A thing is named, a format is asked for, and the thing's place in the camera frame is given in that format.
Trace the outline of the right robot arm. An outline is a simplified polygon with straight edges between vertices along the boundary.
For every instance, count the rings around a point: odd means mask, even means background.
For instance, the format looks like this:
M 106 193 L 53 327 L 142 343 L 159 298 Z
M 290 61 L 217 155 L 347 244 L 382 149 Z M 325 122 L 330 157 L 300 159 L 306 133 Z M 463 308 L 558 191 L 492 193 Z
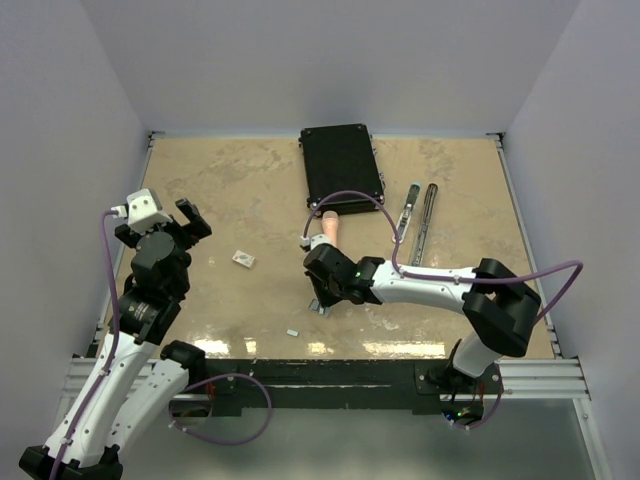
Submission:
M 305 275 L 323 308 L 348 301 L 362 304 L 414 304 L 464 316 L 472 332 L 459 340 L 447 364 L 427 381 L 459 393 L 469 392 L 486 370 L 503 357 L 523 357 L 537 323 L 540 296 L 495 259 L 473 268 L 432 269 L 400 265 L 392 258 L 350 260 L 326 232 L 303 231 Z

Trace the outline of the staple strips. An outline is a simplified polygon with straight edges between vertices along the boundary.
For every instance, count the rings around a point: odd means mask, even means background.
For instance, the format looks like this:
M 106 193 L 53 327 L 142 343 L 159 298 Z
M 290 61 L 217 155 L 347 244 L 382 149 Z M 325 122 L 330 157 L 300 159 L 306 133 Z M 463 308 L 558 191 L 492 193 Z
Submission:
M 330 313 L 329 307 L 323 307 L 317 299 L 313 299 L 309 305 L 309 309 L 318 315 L 327 317 Z

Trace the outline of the grey stapler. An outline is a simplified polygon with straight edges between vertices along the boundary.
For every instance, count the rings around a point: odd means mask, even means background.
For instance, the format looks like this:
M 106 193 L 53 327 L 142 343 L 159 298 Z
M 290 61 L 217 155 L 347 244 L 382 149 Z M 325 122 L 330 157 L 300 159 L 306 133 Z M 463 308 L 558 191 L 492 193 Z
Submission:
M 431 223 L 437 193 L 438 185 L 435 183 L 430 183 L 426 190 L 419 228 L 416 238 L 413 242 L 412 251 L 409 258 L 409 264 L 411 266 L 419 267 L 422 264 L 424 252 L 426 249 L 428 229 Z

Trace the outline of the light blue stapler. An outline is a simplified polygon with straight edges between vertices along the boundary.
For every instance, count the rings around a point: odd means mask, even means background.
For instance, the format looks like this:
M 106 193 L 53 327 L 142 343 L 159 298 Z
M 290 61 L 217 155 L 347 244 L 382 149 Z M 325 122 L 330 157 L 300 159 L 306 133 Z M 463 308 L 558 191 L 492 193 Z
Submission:
M 404 242 L 405 235 L 407 233 L 409 224 L 411 222 L 414 208 L 419 199 L 420 191 L 421 191 L 420 183 L 413 182 L 410 185 L 400 216 L 396 222 L 397 234 L 392 237 L 393 243 L 402 244 Z

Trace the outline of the small white card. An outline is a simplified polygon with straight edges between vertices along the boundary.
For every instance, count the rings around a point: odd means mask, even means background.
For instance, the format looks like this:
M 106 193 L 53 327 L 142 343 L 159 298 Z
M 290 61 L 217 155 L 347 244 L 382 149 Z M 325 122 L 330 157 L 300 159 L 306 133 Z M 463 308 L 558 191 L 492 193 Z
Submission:
M 232 256 L 232 260 L 239 264 L 242 265 L 243 267 L 247 268 L 247 269 L 251 269 L 254 264 L 255 264 L 255 257 L 253 255 L 250 255 L 246 252 L 243 252 L 241 250 L 237 250 L 233 256 Z

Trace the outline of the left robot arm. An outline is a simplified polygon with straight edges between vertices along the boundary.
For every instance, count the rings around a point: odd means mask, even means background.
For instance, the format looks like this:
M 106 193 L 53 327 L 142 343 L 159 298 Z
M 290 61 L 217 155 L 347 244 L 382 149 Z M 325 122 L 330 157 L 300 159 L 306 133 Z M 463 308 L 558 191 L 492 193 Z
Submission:
M 133 384 L 162 343 L 190 289 L 189 249 L 212 230 L 188 199 L 175 203 L 184 225 L 163 210 L 150 189 L 130 194 L 111 217 L 125 219 L 114 234 L 134 249 L 131 273 L 114 310 L 103 348 L 74 404 L 43 445 L 27 448 L 19 466 L 33 479 L 119 479 L 121 458 L 172 395 L 200 390 L 204 353 L 184 342 L 168 346 L 148 380 Z

